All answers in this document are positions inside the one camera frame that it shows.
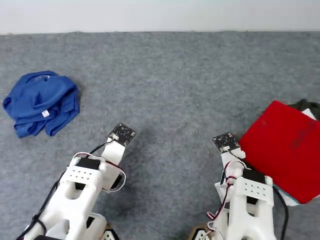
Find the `white wall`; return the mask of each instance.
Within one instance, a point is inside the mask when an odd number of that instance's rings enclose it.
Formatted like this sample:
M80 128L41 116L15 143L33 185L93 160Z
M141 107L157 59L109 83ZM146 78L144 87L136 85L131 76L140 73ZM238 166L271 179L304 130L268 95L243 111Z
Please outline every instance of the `white wall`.
M320 31L320 0L0 0L0 34Z

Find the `circuit board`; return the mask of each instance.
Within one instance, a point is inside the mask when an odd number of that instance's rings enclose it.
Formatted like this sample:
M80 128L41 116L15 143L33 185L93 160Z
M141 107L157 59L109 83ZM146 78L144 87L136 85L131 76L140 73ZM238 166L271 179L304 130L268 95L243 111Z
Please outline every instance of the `circuit board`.
M119 122L112 132L109 133L108 137L126 147L135 135L136 131Z
M227 132L225 134L215 136L212 138L212 140L218 148L220 154L226 153L228 151L240 147L238 141L236 140L232 132Z

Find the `red cloth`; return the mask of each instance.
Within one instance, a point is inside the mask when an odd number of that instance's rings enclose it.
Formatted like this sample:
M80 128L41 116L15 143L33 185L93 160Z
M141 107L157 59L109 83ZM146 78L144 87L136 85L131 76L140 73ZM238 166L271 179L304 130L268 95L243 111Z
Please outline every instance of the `red cloth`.
M301 204L320 195L320 122L274 101L239 141L246 161Z

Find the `gray carpet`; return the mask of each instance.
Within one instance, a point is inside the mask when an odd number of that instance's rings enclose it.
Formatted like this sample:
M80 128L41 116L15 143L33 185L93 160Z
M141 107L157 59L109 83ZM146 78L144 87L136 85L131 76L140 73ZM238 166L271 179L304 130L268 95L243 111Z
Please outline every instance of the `gray carpet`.
M0 239L37 212L74 153L118 122L138 132L127 184L95 212L121 239L185 240L219 207L222 163L211 138L241 136L272 100L320 102L320 32L68 33L0 36L0 95L25 73L52 70L80 89L81 112L56 136L18 139L0 111ZM286 240L317 239L320 198L291 207ZM284 211L275 200L280 236Z

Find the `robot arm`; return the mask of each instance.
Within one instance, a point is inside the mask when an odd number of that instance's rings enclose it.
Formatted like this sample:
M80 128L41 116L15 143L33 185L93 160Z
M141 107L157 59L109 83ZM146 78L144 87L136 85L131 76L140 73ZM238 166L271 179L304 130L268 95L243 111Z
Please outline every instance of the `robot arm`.
M101 190L117 192L125 184L126 174L118 164L135 135L135 131L119 123L107 141L98 146L105 146L100 157L77 153L52 187L39 213L17 240L118 239L113 230L105 230L105 217L91 211Z
M220 182L214 185L221 207L215 214L207 213L207 226L198 228L191 239L276 240L272 178L248 168L242 161L246 154L231 132L214 137L213 142L224 167Z

